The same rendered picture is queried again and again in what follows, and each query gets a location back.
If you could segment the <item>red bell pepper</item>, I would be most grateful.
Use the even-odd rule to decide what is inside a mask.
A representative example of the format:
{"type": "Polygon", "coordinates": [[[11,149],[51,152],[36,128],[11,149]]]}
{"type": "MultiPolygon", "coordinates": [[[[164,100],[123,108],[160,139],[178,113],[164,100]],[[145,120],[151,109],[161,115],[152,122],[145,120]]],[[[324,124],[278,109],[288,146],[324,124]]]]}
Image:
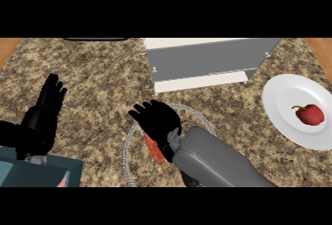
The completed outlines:
{"type": "Polygon", "coordinates": [[[318,126],[325,121],[324,111],[316,105],[296,105],[294,109],[297,109],[296,116],[306,125],[318,126]]]}

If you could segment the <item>white plate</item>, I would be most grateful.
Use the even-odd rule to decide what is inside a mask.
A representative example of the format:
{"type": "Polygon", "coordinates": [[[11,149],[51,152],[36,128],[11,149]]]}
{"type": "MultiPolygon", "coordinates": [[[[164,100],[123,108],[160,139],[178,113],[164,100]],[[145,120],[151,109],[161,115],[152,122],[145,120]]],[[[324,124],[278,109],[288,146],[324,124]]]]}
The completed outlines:
{"type": "Polygon", "coordinates": [[[332,150],[332,93],[318,82],[294,74],[275,76],[263,87],[263,108],[276,129],[294,143],[318,151],[332,150]],[[325,115],[316,125],[304,123],[309,105],[325,115]]]}

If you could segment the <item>white and grey tiered shelf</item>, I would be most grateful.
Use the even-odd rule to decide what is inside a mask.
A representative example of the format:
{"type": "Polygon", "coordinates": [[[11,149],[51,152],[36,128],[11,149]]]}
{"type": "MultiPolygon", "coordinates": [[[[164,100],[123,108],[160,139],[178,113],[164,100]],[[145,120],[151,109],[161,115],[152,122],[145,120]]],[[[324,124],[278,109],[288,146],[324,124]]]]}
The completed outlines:
{"type": "Polygon", "coordinates": [[[155,94],[247,83],[281,38],[144,38],[155,94]]]}

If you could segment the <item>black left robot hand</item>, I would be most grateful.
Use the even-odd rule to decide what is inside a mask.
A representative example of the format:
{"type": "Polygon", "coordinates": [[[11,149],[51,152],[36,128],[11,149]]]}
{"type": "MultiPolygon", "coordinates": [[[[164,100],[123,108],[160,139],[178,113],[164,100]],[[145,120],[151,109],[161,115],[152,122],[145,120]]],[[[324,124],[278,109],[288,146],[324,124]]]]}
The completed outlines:
{"type": "Polygon", "coordinates": [[[0,120],[0,146],[17,149],[18,160],[46,156],[52,150],[67,91],[60,76],[51,74],[23,122],[15,124],[0,120]]]}

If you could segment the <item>orange sweet potato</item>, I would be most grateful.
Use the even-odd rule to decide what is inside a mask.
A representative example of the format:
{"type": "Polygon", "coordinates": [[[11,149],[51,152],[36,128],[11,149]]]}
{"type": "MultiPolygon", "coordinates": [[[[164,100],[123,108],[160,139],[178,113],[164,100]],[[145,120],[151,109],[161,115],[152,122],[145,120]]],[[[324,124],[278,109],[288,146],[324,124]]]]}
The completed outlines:
{"type": "Polygon", "coordinates": [[[166,157],[158,148],[157,142],[151,139],[150,135],[145,136],[145,144],[151,153],[151,157],[155,159],[155,162],[163,165],[166,162],[166,157]]]}

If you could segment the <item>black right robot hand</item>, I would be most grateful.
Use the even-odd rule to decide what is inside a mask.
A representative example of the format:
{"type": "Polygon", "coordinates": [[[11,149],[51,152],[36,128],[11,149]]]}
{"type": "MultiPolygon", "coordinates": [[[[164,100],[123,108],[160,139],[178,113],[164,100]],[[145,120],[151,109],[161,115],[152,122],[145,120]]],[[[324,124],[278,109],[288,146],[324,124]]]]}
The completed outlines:
{"type": "Polygon", "coordinates": [[[169,104],[152,99],[151,102],[135,105],[135,109],[129,111],[129,114],[138,121],[151,139],[157,142],[161,153],[172,163],[175,152],[167,137],[175,130],[182,134],[182,123],[178,112],[169,104]]]}

